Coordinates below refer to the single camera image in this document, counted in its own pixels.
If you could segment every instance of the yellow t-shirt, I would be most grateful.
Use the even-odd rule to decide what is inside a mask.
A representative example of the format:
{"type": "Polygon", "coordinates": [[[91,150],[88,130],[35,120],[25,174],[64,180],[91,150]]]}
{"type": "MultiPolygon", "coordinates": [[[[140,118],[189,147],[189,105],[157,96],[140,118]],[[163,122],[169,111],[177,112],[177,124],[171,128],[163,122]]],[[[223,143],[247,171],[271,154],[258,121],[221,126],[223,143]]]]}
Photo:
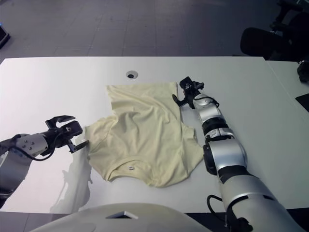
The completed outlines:
{"type": "Polygon", "coordinates": [[[165,187],[186,179],[203,157],[173,101],[176,83],[107,86],[114,115],[86,127],[89,163],[112,181],[131,176],[165,187]]]}

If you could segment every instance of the floor tile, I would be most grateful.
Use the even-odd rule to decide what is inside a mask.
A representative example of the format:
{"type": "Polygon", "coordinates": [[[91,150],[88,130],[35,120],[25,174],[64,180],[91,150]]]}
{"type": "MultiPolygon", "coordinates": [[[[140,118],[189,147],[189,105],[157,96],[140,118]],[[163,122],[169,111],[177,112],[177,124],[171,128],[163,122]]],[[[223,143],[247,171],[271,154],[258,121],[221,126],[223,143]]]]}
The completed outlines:
{"type": "Polygon", "coordinates": [[[122,47],[91,47],[88,52],[89,57],[120,57],[122,47]]]}
{"type": "Polygon", "coordinates": [[[133,28],[127,30],[125,47],[155,47],[154,28],[133,28]]]}
{"type": "Polygon", "coordinates": [[[155,57],[155,47],[126,47],[124,57],[155,57]]]}
{"type": "Polygon", "coordinates": [[[54,53],[55,57],[85,57],[89,47],[58,47],[54,53]]]}
{"type": "Polygon", "coordinates": [[[0,231],[23,232],[28,216],[28,213],[0,212],[0,231]]]}
{"type": "Polygon", "coordinates": [[[157,27],[156,44],[161,47],[188,46],[185,31],[182,27],[157,27]]]}
{"type": "Polygon", "coordinates": [[[189,47],[157,47],[158,57],[189,57],[191,50],[189,47]]]}
{"type": "Polygon", "coordinates": [[[52,221],[52,214],[29,214],[24,232],[32,231],[52,221]]]}
{"type": "Polygon", "coordinates": [[[93,39],[93,47],[111,46],[123,47],[125,30],[99,28],[93,39]]]}

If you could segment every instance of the white table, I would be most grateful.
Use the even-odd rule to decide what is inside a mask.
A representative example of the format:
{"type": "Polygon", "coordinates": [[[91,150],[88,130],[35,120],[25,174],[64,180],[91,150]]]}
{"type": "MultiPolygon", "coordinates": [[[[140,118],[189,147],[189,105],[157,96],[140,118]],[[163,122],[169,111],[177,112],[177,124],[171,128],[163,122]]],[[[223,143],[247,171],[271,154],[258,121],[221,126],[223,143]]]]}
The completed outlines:
{"type": "MultiPolygon", "coordinates": [[[[110,115],[106,85],[179,82],[186,76],[204,82],[205,92],[220,103],[248,153],[249,171],[262,178],[286,208],[309,207],[309,125],[262,58],[6,59],[0,65],[0,140],[46,131],[44,121],[58,115],[75,116],[82,126],[110,115]],[[139,77],[126,78],[130,70],[139,77]]],[[[197,129],[202,145],[195,112],[184,107],[182,115],[197,129]]],[[[33,162],[2,211],[71,213],[102,204],[143,202],[187,213],[208,212],[206,197],[220,195],[218,180],[207,173],[204,162],[185,181],[160,189],[130,177],[106,182],[84,158],[83,152],[71,155],[64,147],[47,161],[33,162]]],[[[215,211],[224,210],[216,201],[213,205],[215,211]]]]}

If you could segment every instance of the silver robot arm segment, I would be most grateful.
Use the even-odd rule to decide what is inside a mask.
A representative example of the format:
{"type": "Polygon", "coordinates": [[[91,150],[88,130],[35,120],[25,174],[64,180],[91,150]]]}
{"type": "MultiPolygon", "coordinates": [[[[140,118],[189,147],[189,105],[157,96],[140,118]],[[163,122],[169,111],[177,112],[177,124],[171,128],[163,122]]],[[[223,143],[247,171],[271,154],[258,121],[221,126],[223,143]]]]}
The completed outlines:
{"type": "Polygon", "coordinates": [[[57,116],[45,123],[48,131],[38,134],[17,134],[0,142],[0,208],[26,178],[33,160],[44,161],[52,156],[55,149],[69,146],[74,153],[88,144],[85,141],[75,146],[71,138],[83,132],[77,121],[71,121],[58,128],[56,123],[75,119],[72,116],[57,116]]]}
{"type": "Polygon", "coordinates": [[[226,210],[225,222],[238,232],[304,231],[275,196],[256,176],[247,171],[247,156],[241,143],[228,127],[219,103],[203,93],[204,83],[189,77],[180,82],[184,100],[175,102],[195,109],[205,135],[204,161],[207,171],[217,175],[226,210]]]}

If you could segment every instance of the black cable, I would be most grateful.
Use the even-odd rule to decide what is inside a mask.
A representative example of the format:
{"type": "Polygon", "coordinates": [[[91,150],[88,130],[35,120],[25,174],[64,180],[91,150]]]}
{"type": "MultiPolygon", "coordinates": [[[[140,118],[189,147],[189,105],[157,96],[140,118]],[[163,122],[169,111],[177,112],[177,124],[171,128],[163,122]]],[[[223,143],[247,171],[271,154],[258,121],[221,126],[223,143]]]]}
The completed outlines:
{"type": "Polygon", "coordinates": [[[58,135],[55,137],[54,143],[53,143],[53,146],[52,146],[52,151],[50,152],[49,156],[47,156],[47,157],[45,157],[45,158],[43,158],[43,159],[37,159],[37,158],[35,158],[35,157],[32,157],[32,156],[29,155],[27,152],[25,152],[24,150],[20,149],[20,148],[17,147],[17,146],[11,146],[8,150],[11,150],[11,148],[13,148],[13,149],[19,151],[20,153],[22,153],[23,155],[25,155],[26,157],[28,157],[29,159],[31,159],[31,160],[34,160],[34,161],[44,161],[44,160],[49,159],[49,158],[53,155],[53,153],[54,153],[54,151],[55,151],[55,148],[56,148],[56,140],[57,140],[57,138],[58,138],[60,135],[63,135],[63,134],[64,134],[64,133],[58,134],[58,135]]]}
{"type": "Polygon", "coordinates": [[[222,217],[220,217],[220,216],[218,216],[218,214],[217,214],[216,212],[214,212],[214,210],[212,209],[211,203],[210,203],[210,199],[211,199],[211,198],[214,198],[214,199],[216,199],[216,200],[218,200],[218,201],[222,201],[222,198],[217,197],[217,196],[215,196],[215,195],[209,195],[209,196],[207,197],[207,199],[206,199],[206,202],[207,202],[207,206],[208,206],[210,212],[211,212],[216,218],[218,218],[220,221],[225,222],[225,219],[222,218],[222,217]]]}
{"type": "Polygon", "coordinates": [[[214,99],[214,98],[212,98],[212,97],[208,97],[208,96],[205,96],[205,97],[201,97],[201,98],[193,98],[194,100],[202,100],[202,99],[210,99],[213,103],[215,103],[216,104],[216,106],[217,107],[219,107],[219,103],[214,99]]]}

